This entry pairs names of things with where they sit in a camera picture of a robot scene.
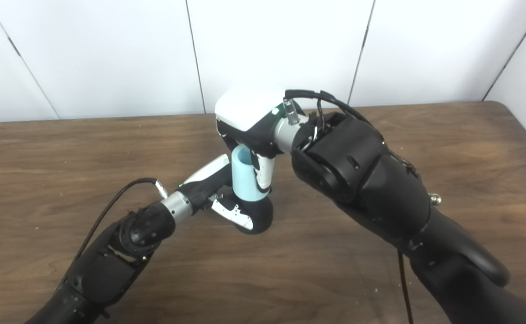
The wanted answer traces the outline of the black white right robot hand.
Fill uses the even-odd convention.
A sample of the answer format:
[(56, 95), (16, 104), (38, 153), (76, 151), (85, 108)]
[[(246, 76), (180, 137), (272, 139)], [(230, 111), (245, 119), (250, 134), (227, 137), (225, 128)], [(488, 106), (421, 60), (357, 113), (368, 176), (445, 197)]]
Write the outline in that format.
[(290, 153), (300, 126), (308, 121), (298, 103), (284, 103), (281, 88), (236, 86), (214, 106), (216, 129), (229, 150), (247, 147), (256, 187), (271, 189), (275, 157)]

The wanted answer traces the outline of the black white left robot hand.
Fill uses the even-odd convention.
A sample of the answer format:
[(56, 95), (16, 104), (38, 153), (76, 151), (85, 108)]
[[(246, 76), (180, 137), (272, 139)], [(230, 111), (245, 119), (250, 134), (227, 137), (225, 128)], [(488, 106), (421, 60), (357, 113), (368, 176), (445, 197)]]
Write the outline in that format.
[(222, 154), (189, 176), (177, 193), (182, 195), (190, 216), (212, 209), (239, 230), (253, 230), (254, 220), (240, 197), (234, 191), (219, 193), (225, 186), (232, 187), (232, 164), (229, 156)]

